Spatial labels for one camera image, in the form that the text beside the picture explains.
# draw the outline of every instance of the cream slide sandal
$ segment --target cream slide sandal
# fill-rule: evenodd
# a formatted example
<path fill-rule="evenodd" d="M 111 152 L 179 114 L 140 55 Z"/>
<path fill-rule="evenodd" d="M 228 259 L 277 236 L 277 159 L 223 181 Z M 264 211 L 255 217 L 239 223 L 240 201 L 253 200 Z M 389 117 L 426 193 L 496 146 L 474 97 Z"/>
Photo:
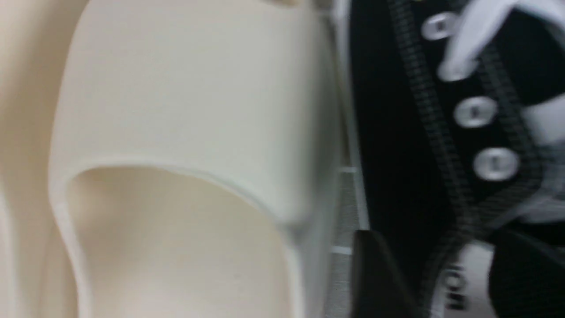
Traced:
<path fill-rule="evenodd" d="M 49 176 L 80 318 L 322 317 L 340 164 L 325 36 L 309 3 L 89 2 Z"/>
<path fill-rule="evenodd" d="M 60 81 L 85 0 L 0 4 L 0 317 L 76 318 L 47 194 Z"/>

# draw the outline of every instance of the black sneaker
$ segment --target black sneaker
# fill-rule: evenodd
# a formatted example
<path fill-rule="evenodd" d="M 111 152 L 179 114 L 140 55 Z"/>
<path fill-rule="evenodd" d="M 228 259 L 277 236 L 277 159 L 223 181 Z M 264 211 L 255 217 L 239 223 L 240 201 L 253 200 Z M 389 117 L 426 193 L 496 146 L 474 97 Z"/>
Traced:
<path fill-rule="evenodd" d="M 565 231 L 531 233 L 565 220 L 565 4 L 345 8 L 352 160 L 377 232 L 356 238 L 353 318 L 565 317 Z"/>

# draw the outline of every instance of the metal eyelet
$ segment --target metal eyelet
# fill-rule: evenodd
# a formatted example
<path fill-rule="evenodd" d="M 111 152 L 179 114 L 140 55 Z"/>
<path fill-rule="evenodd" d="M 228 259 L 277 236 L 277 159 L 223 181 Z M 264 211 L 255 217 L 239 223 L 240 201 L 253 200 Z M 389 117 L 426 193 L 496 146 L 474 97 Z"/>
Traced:
<path fill-rule="evenodd" d="M 429 41 L 450 37 L 455 30 L 457 18 L 457 14 L 453 12 L 442 12 L 429 17 L 422 24 L 422 36 Z"/>
<path fill-rule="evenodd" d="M 455 107 L 453 117 L 463 128 L 479 128 L 492 123 L 498 111 L 497 103 L 486 96 L 467 98 Z"/>
<path fill-rule="evenodd" d="M 487 148 L 475 156 L 475 174 L 485 181 L 505 181 L 512 178 L 520 165 L 518 155 L 507 148 Z"/>

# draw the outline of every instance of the white shoelace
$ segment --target white shoelace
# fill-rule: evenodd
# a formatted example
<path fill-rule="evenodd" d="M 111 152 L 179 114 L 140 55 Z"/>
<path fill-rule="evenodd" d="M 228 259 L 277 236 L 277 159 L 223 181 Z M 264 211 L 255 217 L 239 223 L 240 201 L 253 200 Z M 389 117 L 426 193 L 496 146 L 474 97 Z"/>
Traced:
<path fill-rule="evenodd" d="M 514 8 L 565 32 L 565 0 L 470 0 L 449 38 L 439 77 L 444 81 L 469 77 L 477 67 L 477 57 Z"/>

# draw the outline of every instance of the white rubber sole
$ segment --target white rubber sole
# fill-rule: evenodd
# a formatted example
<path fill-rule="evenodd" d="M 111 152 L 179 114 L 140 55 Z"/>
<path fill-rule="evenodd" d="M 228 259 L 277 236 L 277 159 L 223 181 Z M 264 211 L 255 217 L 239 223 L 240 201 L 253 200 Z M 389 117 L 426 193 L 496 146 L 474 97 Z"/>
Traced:
<path fill-rule="evenodd" d="M 347 144 L 349 146 L 351 164 L 355 170 L 354 182 L 357 211 L 359 214 L 359 227 L 361 230 L 368 230 L 370 224 L 367 212 L 367 198 L 363 184 L 363 169 L 361 167 L 357 120 L 355 119 L 353 88 L 351 87 L 349 57 L 349 11 L 351 1 L 352 0 L 334 0 L 334 8 L 329 18 L 332 21 L 336 34 L 339 80 L 343 95 L 342 102 L 344 105 Z"/>

